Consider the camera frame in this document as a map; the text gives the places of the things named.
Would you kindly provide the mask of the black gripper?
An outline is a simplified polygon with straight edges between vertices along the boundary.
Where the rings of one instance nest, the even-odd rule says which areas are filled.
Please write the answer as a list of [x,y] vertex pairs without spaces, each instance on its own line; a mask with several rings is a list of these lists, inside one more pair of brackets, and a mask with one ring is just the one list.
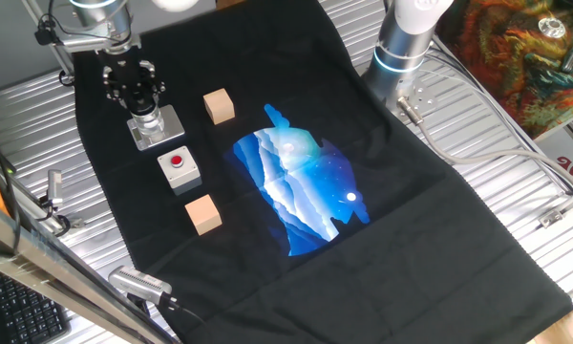
[[127,104],[148,104],[149,95],[159,106],[159,96],[166,90],[164,82],[157,77],[155,65],[149,60],[140,61],[139,50],[107,54],[102,82],[106,97],[123,108],[127,108]]

